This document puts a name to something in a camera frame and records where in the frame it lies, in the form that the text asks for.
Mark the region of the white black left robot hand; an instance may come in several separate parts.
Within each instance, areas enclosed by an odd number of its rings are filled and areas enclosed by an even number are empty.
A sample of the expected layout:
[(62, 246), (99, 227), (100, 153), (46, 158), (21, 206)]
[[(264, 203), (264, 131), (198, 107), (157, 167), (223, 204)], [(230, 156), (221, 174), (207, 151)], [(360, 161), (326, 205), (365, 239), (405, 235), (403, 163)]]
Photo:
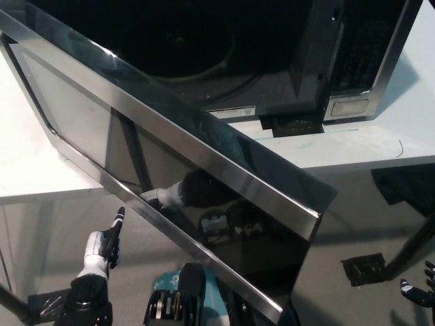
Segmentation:
[(89, 235), (84, 252), (84, 267), (77, 278), (96, 275), (108, 280), (109, 270), (118, 265), (124, 216), (125, 208), (121, 206), (109, 229), (94, 231)]

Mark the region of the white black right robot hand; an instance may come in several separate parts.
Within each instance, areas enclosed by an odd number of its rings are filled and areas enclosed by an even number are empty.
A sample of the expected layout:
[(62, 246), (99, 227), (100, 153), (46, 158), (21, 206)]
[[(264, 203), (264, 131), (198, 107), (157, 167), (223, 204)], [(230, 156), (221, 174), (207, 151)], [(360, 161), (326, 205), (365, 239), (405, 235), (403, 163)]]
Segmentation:
[(400, 291), (406, 299), (413, 303), (434, 310), (434, 264), (432, 262), (425, 262), (424, 273), (428, 278), (426, 285), (430, 288), (429, 290), (417, 288), (403, 278), (400, 280)]

